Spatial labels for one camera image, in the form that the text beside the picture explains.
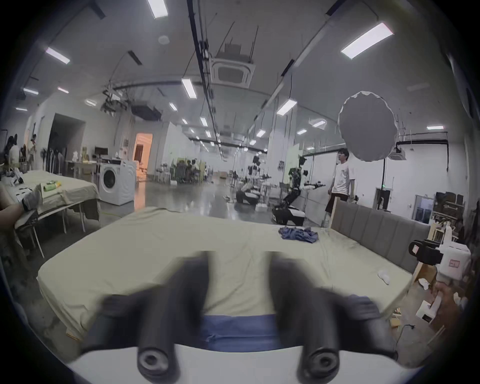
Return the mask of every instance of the ceiling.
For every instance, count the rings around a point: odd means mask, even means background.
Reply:
[[[194,45],[187,2],[166,0],[168,16],[156,20],[146,0],[97,0],[97,3],[106,17],[100,20],[86,7],[62,29],[50,46],[71,62],[64,65],[43,55],[32,72],[38,81],[29,79],[26,83],[40,94],[27,94],[22,105],[33,110],[61,86],[70,91],[65,97],[80,101],[90,98],[98,102],[98,107],[105,99],[101,92],[109,81],[114,86],[157,82],[160,84],[131,87],[126,95],[130,100],[148,101],[162,110],[164,121],[182,124],[181,119],[185,118],[186,133],[192,126],[199,129],[199,137],[206,138],[199,117],[207,117],[209,127],[212,122],[201,87],[196,86],[198,98],[192,100],[181,85],[161,84],[178,81],[184,73],[194,81],[200,80],[196,57],[191,59]],[[289,60],[300,54],[325,23],[325,12],[333,3],[333,0],[200,1],[212,56],[224,39],[240,44],[241,53],[248,55],[258,26],[252,55],[256,68],[250,88],[214,85],[219,131],[247,134]],[[360,1],[352,3],[351,9],[320,40],[292,77],[285,78],[280,94],[298,101],[297,130],[300,127],[308,130],[295,141],[301,147],[342,142],[336,127],[338,112],[345,99],[360,90],[383,97],[407,133],[426,132],[427,125],[442,124],[451,141],[463,141],[464,127],[469,121],[460,104],[452,72],[426,26],[402,0],[368,0],[368,6]],[[378,23],[375,12],[394,35],[350,60],[340,50]],[[200,31],[198,16],[196,22]],[[168,36],[169,44],[159,44],[158,38],[163,35]],[[141,66],[125,55],[128,50],[134,51]],[[429,86],[408,90],[421,83]],[[171,110],[169,102],[176,105],[177,112]],[[259,116],[250,136],[260,125],[266,134],[256,147],[267,147],[273,113],[271,106]],[[308,124],[310,119],[320,117],[327,121],[325,130]]]

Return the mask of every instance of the person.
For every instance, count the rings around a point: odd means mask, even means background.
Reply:
[[[32,139],[28,142],[28,147],[27,147],[27,161],[28,161],[29,170],[33,169],[33,165],[35,162],[35,155],[36,155],[36,134],[32,136]]]
[[[20,148],[17,145],[17,135],[13,138],[12,146],[10,151],[8,151],[8,165],[11,168],[18,168],[20,165]]]
[[[325,208],[325,223],[330,220],[336,197],[339,197],[341,201],[347,201],[350,196],[351,202],[353,202],[353,199],[355,198],[355,172],[353,167],[348,164],[349,156],[350,154],[346,148],[342,148],[338,151],[338,160],[340,163],[335,167],[332,185],[328,190],[330,200]]]
[[[40,184],[38,184],[20,203],[9,205],[0,211],[0,229],[2,231],[12,229],[24,212],[32,211],[41,204],[42,190]]]

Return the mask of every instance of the washing machine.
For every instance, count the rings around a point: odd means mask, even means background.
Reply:
[[[136,164],[134,161],[102,159],[100,164],[100,200],[122,205],[135,198]]]

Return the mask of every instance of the concrete floor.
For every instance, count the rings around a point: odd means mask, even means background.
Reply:
[[[180,184],[170,187],[152,181],[140,182],[135,192],[134,202],[122,206],[100,203],[100,221],[86,220],[86,233],[82,232],[79,215],[70,211],[69,227],[63,233],[61,216],[50,216],[38,226],[37,233],[46,259],[77,242],[84,236],[104,227],[121,217],[146,206],[157,206],[171,211],[188,212],[193,215],[213,216],[231,220],[243,220],[272,224],[270,212],[255,212],[249,205],[228,203],[224,196],[234,197],[234,192],[224,180],[205,183],[201,186]],[[306,221],[305,226],[316,226]],[[32,272],[27,273],[20,263],[5,267],[5,273],[15,300],[23,307],[28,322],[41,340],[63,361],[71,361],[78,356],[78,342],[66,336],[66,328],[56,317],[50,306],[41,296],[36,282],[39,268],[45,262],[37,249],[28,256]],[[397,345],[398,362],[407,367],[416,367],[431,353],[427,346],[434,331],[415,312],[422,300],[429,298],[429,292],[415,284],[400,303],[402,324],[414,324],[415,329],[406,327]],[[393,330],[394,338],[399,330]]]

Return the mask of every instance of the ceiling air conditioner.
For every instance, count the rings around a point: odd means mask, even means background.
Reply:
[[[240,53],[241,46],[225,44],[225,51],[210,59],[210,73],[215,84],[248,88],[252,81],[255,64],[247,55]]]
[[[388,158],[391,160],[406,160],[407,158],[405,157],[405,149],[400,149],[395,146],[392,152],[390,152],[390,154],[388,155]]]

